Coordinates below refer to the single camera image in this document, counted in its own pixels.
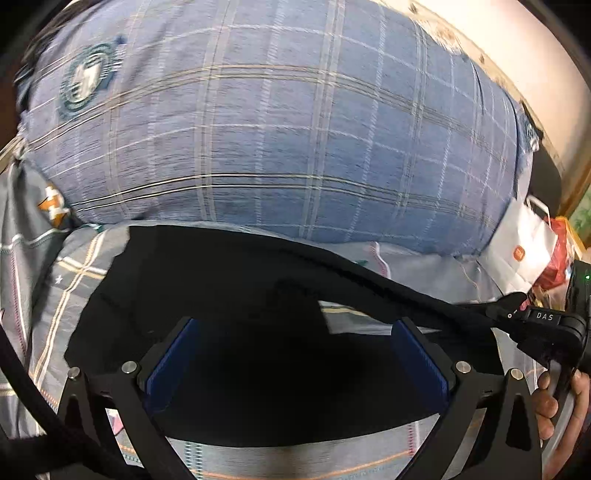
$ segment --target black cloth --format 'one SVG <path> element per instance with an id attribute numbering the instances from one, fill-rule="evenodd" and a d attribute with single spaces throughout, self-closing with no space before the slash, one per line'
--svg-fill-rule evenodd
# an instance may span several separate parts
<path id="1" fill-rule="evenodd" d="M 330 335 L 318 300 L 392 323 L 408 316 L 452 361 L 502 374 L 490 322 L 329 251 L 270 236 L 131 227 L 91 295 L 65 357 L 91 374 L 139 362 L 183 316 L 200 322 L 194 357 L 168 409 L 167 436 L 280 446 L 378 432 L 423 406 L 389 336 Z"/>

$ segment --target silver bolt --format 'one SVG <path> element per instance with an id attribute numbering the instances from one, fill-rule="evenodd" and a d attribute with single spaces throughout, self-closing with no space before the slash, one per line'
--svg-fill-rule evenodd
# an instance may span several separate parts
<path id="1" fill-rule="evenodd" d="M 68 370 L 68 378 L 70 380 L 75 380 L 80 376 L 80 369 L 78 367 L 72 367 Z"/>
<path id="2" fill-rule="evenodd" d="M 512 368 L 511 369 L 511 376 L 513 378 L 515 378 L 516 380 L 521 380 L 521 379 L 523 379 L 523 372 L 521 370 L 519 370 L 518 368 Z"/>
<path id="3" fill-rule="evenodd" d="M 138 368 L 138 364 L 135 363 L 133 360 L 125 362 L 123 365 L 121 365 L 121 371 L 124 374 L 132 374 L 133 372 L 135 372 L 136 368 Z"/>
<path id="4" fill-rule="evenodd" d="M 465 362 L 464 360 L 460 360 L 458 363 L 456 363 L 456 368 L 457 371 L 459 371 L 462 374 L 467 374 L 470 370 L 472 370 L 470 364 L 468 362 Z"/>

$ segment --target orange logo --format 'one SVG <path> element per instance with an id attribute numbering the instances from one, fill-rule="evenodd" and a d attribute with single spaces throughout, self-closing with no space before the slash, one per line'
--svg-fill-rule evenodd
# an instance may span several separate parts
<path id="1" fill-rule="evenodd" d="M 515 250 L 513 250 L 513 258 L 518 262 L 521 262 L 525 258 L 525 250 L 521 245 L 517 245 Z"/>

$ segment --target gray handle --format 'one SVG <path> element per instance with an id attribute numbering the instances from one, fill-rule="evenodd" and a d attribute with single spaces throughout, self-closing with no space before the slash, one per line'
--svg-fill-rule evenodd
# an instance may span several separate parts
<path id="1" fill-rule="evenodd" d="M 554 396 L 556 392 L 556 385 L 558 383 L 558 379 L 560 378 L 561 368 L 558 362 L 554 360 L 550 361 L 550 386 L 548 387 L 548 392 L 550 395 Z M 562 439 L 562 435 L 564 435 L 564 431 L 566 430 L 566 426 L 569 424 L 570 416 L 573 414 L 574 409 L 574 393 L 570 389 L 565 395 L 561 395 L 564 398 L 564 401 L 561 402 L 559 398 L 558 400 L 558 412 L 552 418 L 552 424 L 554 425 L 554 434 L 548 439 L 545 440 L 542 445 L 542 468 L 544 469 L 548 460 L 556 450 L 556 447 L 560 443 Z"/>

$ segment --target orange stripe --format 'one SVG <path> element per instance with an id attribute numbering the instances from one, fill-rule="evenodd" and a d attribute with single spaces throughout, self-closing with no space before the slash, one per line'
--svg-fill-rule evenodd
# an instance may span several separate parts
<path id="1" fill-rule="evenodd" d="M 132 453 L 133 455 L 137 455 L 133 448 L 127 447 L 125 445 L 121 445 L 120 443 L 118 443 L 118 445 L 121 450 Z M 290 479 L 283 478 L 283 479 L 277 479 L 277 480 L 323 480 L 324 478 L 330 478 L 332 476 L 341 476 L 341 475 L 345 475 L 346 473 L 358 472 L 359 470 L 364 470 L 366 468 L 370 468 L 373 466 L 382 465 L 383 463 L 388 463 L 391 460 L 394 460 L 396 458 L 399 458 L 399 457 L 402 457 L 405 455 L 409 455 L 409 454 L 410 454 L 410 450 L 405 450 L 403 452 L 395 453 L 394 455 L 390 455 L 386 458 L 382 458 L 382 459 L 376 460 L 374 462 L 363 463 L 361 465 L 357 465 L 357 466 L 354 466 L 351 468 L 345 468 L 342 470 L 335 470 L 333 472 L 324 473 L 323 475 L 307 476 L 307 477 L 302 477 L 302 478 L 290 478 Z M 209 477 L 209 478 L 219 478 L 222 480 L 266 480 L 266 479 L 263 479 L 262 477 L 234 476 L 234 475 L 224 475 L 223 473 L 199 472 L 193 468 L 191 468 L 190 470 L 193 473 L 200 473 L 201 475 Z"/>

